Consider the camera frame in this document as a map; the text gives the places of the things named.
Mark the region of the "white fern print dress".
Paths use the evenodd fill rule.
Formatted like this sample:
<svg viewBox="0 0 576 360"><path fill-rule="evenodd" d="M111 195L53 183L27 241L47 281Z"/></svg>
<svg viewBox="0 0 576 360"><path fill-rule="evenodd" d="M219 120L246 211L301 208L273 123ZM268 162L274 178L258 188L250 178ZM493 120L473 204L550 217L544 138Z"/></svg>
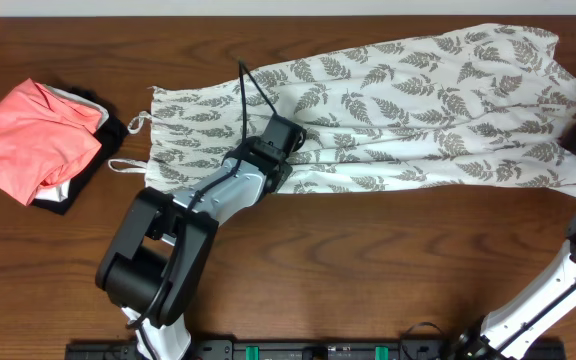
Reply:
<svg viewBox="0 0 576 360"><path fill-rule="evenodd" d="M130 124L151 126L147 161L113 159L171 192L212 174L244 136L279 114L307 133L285 194L445 185L549 188L576 197L576 78L556 34L482 24L255 69L245 80L156 88Z"/></svg>

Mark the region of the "black garment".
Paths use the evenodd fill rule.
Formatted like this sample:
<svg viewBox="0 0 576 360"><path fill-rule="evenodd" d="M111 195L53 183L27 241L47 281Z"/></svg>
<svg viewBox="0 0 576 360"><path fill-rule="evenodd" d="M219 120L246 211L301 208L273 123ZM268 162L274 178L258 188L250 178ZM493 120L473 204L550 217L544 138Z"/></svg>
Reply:
<svg viewBox="0 0 576 360"><path fill-rule="evenodd" d="M48 86L55 95L97 109L102 117L94 137L101 144L90 163L69 183L63 183L48 189L45 195L37 194L31 206L41 208L58 215L64 215L72 207L81 191L88 185L95 173L114 155L128 135L127 126L116 116L116 107L99 97L94 91L71 87L68 90Z"/></svg>

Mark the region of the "pink garment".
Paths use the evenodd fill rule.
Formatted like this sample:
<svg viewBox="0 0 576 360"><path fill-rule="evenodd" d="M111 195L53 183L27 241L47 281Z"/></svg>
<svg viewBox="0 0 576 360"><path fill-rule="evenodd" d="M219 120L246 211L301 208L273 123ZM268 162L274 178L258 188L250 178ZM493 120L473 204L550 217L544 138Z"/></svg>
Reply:
<svg viewBox="0 0 576 360"><path fill-rule="evenodd" d="M102 148L108 111L79 95L27 79L0 102L0 189L23 205L64 200L70 181Z"/></svg>

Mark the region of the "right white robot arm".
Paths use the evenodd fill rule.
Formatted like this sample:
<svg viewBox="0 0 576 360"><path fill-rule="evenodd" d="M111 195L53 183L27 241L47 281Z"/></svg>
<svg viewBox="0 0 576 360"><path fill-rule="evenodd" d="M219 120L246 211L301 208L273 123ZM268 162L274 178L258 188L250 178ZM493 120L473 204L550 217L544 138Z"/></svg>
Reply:
<svg viewBox="0 0 576 360"><path fill-rule="evenodd" d="M442 359L522 359L533 343L576 307L576 214L551 263L514 299L483 317Z"/></svg>

